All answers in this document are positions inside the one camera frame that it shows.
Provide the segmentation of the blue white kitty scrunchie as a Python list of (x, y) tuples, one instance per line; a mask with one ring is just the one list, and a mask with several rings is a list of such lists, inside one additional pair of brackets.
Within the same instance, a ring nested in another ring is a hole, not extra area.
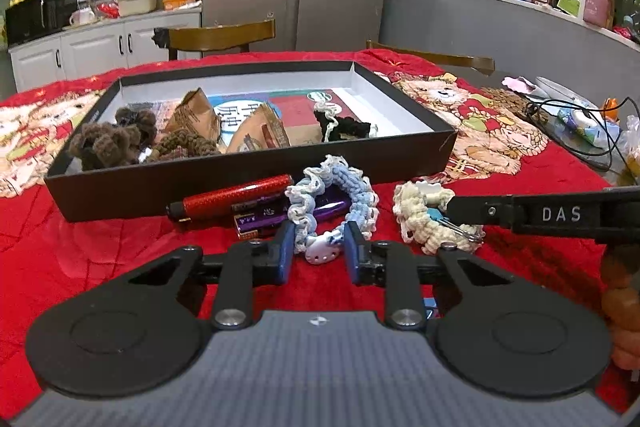
[(295, 225), (295, 254), (312, 265), (334, 260), (343, 250), (344, 226), (355, 221), (365, 239), (378, 222), (378, 194), (363, 172), (342, 156), (328, 155), (319, 167), (307, 167), (299, 182), (284, 192), (288, 220)]

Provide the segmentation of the cream knitted scrunchie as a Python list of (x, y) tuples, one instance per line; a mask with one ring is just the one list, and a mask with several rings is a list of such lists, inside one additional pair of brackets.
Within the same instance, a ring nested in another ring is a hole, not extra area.
[(393, 194), (393, 214), (400, 235), (407, 244), (416, 244), (424, 255), (435, 256), (442, 243), (473, 254), (485, 237), (481, 225), (455, 225), (447, 216), (447, 206), (456, 196), (439, 183), (408, 181), (397, 185)]

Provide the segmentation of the red lighter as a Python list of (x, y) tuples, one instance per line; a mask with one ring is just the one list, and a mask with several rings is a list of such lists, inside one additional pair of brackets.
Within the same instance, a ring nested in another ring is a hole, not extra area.
[(209, 225), (227, 219), (235, 211), (280, 197), (292, 183), (290, 174), (280, 174), (188, 196), (168, 204), (167, 217), (179, 225)]

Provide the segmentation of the black white kitty scrunchie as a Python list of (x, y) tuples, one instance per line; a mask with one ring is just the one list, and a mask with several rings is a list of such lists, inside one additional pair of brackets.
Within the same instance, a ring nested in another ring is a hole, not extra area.
[(340, 109), (340, 106), (335, 106), (332, 103), (319, 102), (314, 104), (312, 111), (320, 124), (322, 142), (369, 138), (372, 126), (368, 122), (359, 121), (354, 117), (341, 117), (338, 115)]

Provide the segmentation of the red teddy bear quilt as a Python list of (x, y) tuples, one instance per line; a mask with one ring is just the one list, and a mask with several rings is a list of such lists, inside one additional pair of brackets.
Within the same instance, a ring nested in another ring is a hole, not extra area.
[[(388, 77), (402, 72), (426, 78), (444, 72), (422, 58), (389, 50), (253, 52), (155, 63), (128, 72), (115, 69), (103, 75), (59, 81), (13, 95), (1, 106), (51, 105), (54, 101), (62, 102), (68, 94), (103, 90), (118, 77), (142, 72), (205, 65), (321, 60), (355, 60), (372, 72)], [(377, 239), (400, 239), (390, 207), (396, 183), (400, 182), (374, 187), (382, 204)], [(514, 176), (494, 174), (484, 180), (462, 180), (452, 184), (454, 191), (464, 195), (587, 192), (605, 186), (606, 182), (600, 176), (554, 144), (549, 144), (539, 155), (525, 156), (520, 172)], [(489, 228), (487, 235), (488, 241), (480, 248), (480, 257), (601, 311), (605, 288), (600, 280), (603, 247), (585, 239), (519, 236), (496, 228)], [(26, 188), (20, 196), (2, 198), (1, 416), (9, 419), (40, 394), (25, 357), (24, 341), (27, 329), (42, 311), (181, 245), (200, 245), (207, 254), (216, 254), (226, 251), (235, 239), (230, 225), (180, 230), (166, 217), (70, 223), (62, 217), (43, 184)], [(318, 267), (308, 265), (304, 260), (294, 260), (286, 285), (258, 288), (254, 295), (254, 314), (265, 309), (383, 312), (382, 289), (352, 285), (342, 259)], [(622, 413), (638, 397), (639, 383), (631, 384), (630, 373), (613, 365), (600, 380), (598, 395), (612, 409)]]

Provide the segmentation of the colourful history book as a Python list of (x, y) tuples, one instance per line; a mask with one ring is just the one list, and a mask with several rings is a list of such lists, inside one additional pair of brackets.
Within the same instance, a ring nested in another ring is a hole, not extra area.
[(318, 143), (321, 132), (314, 117), (314, 106), (326, 102), (338, 116), (356, 118), (344, 101), (332, 90), (274, 91), (246, 95), (209, 95), (209, 104), (221, 121), (221, 139), (229, 145), (240, 124), (260, 104), (268, 104), (281, 119), (291, 145)]

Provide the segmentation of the brown paper snack packet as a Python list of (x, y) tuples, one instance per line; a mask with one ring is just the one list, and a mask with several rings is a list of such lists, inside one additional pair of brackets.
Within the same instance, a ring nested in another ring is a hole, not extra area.
[(166, 124), (166, 133), (188, 130), (206, 140), (217, 142), (220, 137), (220, 119), (201, 88), (189, 91), (178, 104)]

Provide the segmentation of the black shallow storage box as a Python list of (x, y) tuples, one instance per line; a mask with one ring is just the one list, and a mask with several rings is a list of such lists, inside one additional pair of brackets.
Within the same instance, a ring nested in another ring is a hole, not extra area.
[(352, 61), (265, 62), (117, 79), (44, 178), (70, 222), (159, 216), (183, 199), (341, 156), (373, 183), (441, 172), (450, 124)]

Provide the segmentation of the pink jar on shelf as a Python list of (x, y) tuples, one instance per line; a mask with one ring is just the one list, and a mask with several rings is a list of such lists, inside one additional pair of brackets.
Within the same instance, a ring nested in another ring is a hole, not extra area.
[(592, 26), (605, 28), (610, 18), (612, 0), (586, 0), (582, 19)]

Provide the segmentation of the dark brown knitted scrunchie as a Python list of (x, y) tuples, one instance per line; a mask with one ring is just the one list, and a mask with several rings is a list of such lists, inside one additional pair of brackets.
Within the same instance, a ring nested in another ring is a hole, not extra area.
[(116, 110), (115, 122), (83, 124), (70, 139), (68, 153), (84, 171), (138, 165), (140, 155), (153, 145), (156, 116), (149, 109)]

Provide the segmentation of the wooden chair with black pad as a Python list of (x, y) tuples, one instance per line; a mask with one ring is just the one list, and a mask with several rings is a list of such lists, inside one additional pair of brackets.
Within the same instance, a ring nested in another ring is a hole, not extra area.
[(155, 28), (152, 40), (160, 49), (168, 51), (169, 60), (177, 61), (179, 52), (212, 53), (238, 49), (247, 53), (254, 43), (276, 36), (276, 21), (239, 25), (194, 28)]

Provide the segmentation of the white kitchen cabinet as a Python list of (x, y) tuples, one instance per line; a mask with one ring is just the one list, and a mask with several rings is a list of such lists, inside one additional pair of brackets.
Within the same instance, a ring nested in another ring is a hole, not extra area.
[(9, 48), (18, 92), (50, 82), (104, 74), (112, 69), (166, 62), (168, 51), (152, 40), (156, 28), (198, 27), (201, 9), (156, 11), (116, 18)]

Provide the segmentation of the beige plastic basin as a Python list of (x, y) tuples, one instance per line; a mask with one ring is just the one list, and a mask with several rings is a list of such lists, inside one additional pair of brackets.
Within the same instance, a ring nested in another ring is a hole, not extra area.
[(158, 0), (116, 0), (120, 17), (142, 15), (154, 12)]

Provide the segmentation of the white mug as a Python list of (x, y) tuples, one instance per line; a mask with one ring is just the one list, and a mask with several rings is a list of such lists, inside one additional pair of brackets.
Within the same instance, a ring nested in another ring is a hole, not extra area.
[(83, 8), (73, 12), (68, 23), (70, 26), (85, 26), (94, 24), (97, 19), (98, 17), (96, 16), (96, 13), (93, 12), (93, 9)]

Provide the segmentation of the black microwave oven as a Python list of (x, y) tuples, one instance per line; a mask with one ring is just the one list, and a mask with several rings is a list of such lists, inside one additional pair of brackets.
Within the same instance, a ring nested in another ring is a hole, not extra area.
[(77, 0), (23, 0), (10, 6), (6, 10), (8, 46), (61, 31), (77, 9)]

